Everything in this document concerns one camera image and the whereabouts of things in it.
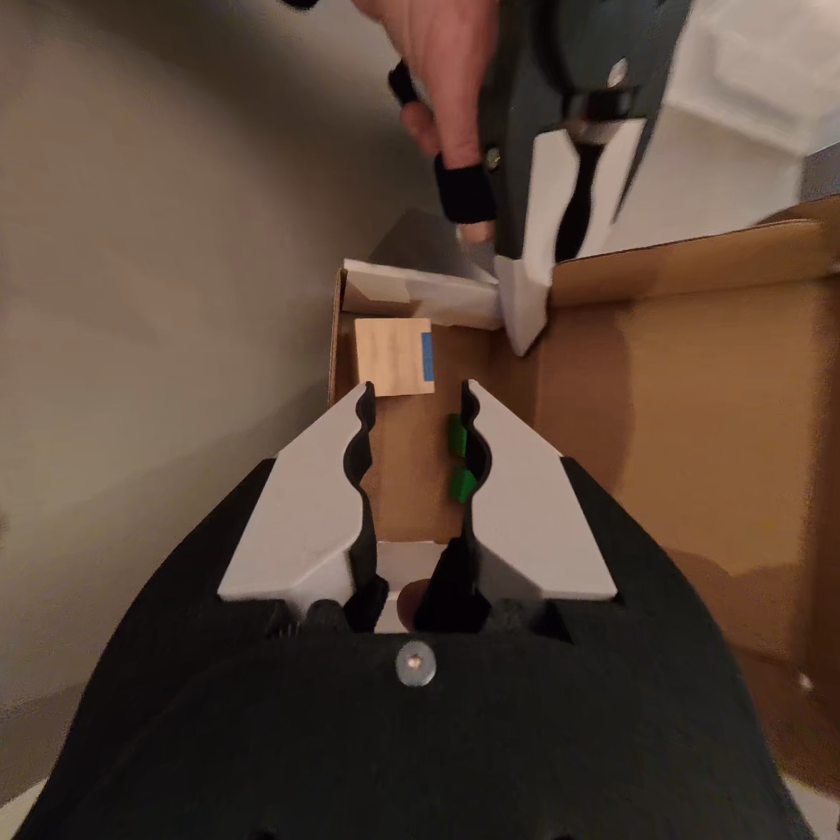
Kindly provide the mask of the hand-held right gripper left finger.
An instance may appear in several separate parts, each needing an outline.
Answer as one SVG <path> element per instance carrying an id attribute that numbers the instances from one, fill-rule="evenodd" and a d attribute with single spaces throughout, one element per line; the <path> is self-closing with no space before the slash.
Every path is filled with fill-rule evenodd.
<path id="1" fill-rule="evenodd" d="M 223 601 L 283 601 L 299 622 L 331 601 L 353 631 L 375 630 L 387 582 L 361 485 L 375 420 L 375 389 L 364 382 L 278 453 L 217 588 Z"/>

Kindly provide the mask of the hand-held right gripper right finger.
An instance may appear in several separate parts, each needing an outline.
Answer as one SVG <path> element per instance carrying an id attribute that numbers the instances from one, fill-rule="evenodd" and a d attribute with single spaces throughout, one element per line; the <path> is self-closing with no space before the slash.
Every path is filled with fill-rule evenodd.
<path id="1" fill-rule="evenodd" d="M 415 613 L 418 632 L 565 632 L 556 602 L 609 602 L 613 578 L 561 453 L 476 380 L 461 386 L 460 534 Z"/>

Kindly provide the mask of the clear plastic container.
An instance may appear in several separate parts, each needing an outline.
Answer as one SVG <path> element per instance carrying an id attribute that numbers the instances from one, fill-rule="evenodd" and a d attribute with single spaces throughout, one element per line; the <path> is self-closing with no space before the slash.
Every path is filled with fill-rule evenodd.
<path id="1" fill-rule="evenodd" d="M 838 192 L 839 2 L 693 2 L 604 251 L 745 228 Z"/>

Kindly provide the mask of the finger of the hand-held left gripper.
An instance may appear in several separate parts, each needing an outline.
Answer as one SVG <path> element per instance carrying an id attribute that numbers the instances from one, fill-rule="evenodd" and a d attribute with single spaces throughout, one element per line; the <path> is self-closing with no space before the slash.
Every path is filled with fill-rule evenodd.
<path id="1" fill-rule="evenodd" d="M 533 145 L 521 254 L 496 254 L 500 307 L 513 353 L 522 357 L 543 330 L 555 266 L 601 245 L 595 184 L 601 145 L 552 132 Z"/>
<path id="2" fill-rule="evenodd" d="M 577 133 L 578 144 L 600 153 L 592 183 L 584 189 L 591 200 L 591 209 L 585 237 L 577 252 L 579 259 L 599 255 L 605 248 L 646 123 L 645 119 L 589 122 Z"/>

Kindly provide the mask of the wooden cube with blue tape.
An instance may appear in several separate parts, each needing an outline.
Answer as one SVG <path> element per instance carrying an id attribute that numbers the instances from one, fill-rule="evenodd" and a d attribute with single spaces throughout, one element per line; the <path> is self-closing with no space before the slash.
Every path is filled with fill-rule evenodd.
<path id="1" fill-rule="evenodd" d="M 358 318 L 354 370 L 377 398 L 435 393 L 432 323 L 428 318 Z"/>

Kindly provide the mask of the person's right hand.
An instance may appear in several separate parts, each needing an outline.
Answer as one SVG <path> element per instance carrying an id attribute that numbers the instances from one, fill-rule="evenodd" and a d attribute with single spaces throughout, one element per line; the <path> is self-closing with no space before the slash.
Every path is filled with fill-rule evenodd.
<path id="1" fill-rule="evenodd" d="M 429 578 L 411 581 L 400 590 L 397 596 L 397 618 L 408 633 L 414 630 L 415 615 L 424 600 L 430 581 Z"/>

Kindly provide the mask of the white cardboard box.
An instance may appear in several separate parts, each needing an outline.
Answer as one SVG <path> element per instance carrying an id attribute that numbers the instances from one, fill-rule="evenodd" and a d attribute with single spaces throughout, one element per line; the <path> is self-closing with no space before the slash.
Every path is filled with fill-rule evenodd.
<path id="1" fill-rule="evenodd" d="M 838 196 L 556 266 L 523 357 L 434 327 L 436 392 L 378 402 L 380 574 L 431 575 L 463 508 L 447 415 L 477 379 L 662 546 L 744 668 L 790 777 L 838 795 Z"/>

